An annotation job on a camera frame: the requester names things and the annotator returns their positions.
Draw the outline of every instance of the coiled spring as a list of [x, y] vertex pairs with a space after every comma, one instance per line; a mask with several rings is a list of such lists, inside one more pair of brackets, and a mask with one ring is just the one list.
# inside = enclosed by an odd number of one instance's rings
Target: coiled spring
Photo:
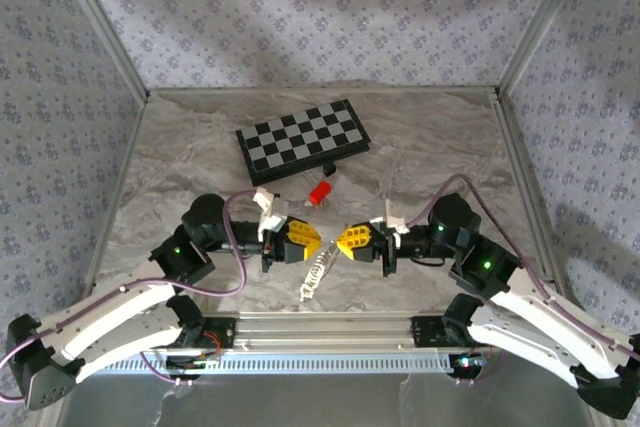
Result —
[[307, 273], [307, 277], [304, 279], [304, 283], [300, 287], [300, 302], [313, 298], [313, 293], [320, 285], [320, 281], [336, 262], [339, 255], [340, 249], [335, 242], [331, 242], [327, 250], [316, 257]]

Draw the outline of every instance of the checkered pattern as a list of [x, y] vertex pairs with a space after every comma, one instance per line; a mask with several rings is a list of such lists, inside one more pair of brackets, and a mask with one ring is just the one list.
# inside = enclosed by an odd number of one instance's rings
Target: checkered pattern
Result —
[[348, 101], [334, 102], [240, 131], [253, 170], [266, 171], [353, 143], [369, 142]]

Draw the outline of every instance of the red cylinder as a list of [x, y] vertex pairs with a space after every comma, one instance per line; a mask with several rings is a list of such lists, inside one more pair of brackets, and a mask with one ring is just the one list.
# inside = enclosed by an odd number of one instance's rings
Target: red cylinder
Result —
[[309, 194], [309, 202], [313, 205], [318, 205], [329, 195], [329, 192], [331, 192], [331, 184], [323, 180]]

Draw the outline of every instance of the marble surface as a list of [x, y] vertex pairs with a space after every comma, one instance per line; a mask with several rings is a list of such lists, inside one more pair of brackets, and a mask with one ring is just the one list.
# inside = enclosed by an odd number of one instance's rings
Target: marble surface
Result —
[[[486, 100], [439, 91], [194, 93], [153, 95], [145, 113], [110, 241], [98, 273], [98, 285], [130, 272], [145, 261], [180, 223], [200, 194], [223, 197], [251, 187], [235, 130], [348, 98], [371, 139], [371, 150], [337, 163], [333, 192], [319, 208], [304, 200], [322, 179], [314, 169], [266, 187], [291, 201], [290, 214], [311, 222], [323, 240], [336, 238], [350, 224], [369, 218], [375, 198], [390, 198], [398, 214], [413, 218], [453, 173], [468, 174], [522, 246], [533, 258], [524, 209], [514, 185], [494, 114]], [[468, 200], [466, 188], [456, 187]], [[471, 201], [479, 212], [479, 206]], [[233, 209], [236, 220], [257, 220], [247, 200]], [[483, 219], [482, 231], [500, 241]], [[229, 255], [212, 255], [216, 271], [202, 281], [230, 288], [238, 279]], [[401, 261], [398, 273], [382, 277], [378, 263], [339, 258], [311, 302], [300, 303], [298, 290], [310, 262], [275, 264], [269, 274], [259, 257], [247, 262], [249, 281], [233, 298], [198, 298], [213, 311], [442, 311], [459, 289], [448, 268]]]

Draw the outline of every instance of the folding chess board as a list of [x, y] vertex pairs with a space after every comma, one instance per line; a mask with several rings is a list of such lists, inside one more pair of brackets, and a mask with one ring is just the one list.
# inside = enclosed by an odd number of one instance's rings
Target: folding chess board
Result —
[[369, 150], [348, 100], [236, 131], [253, 185], [262, 185]]

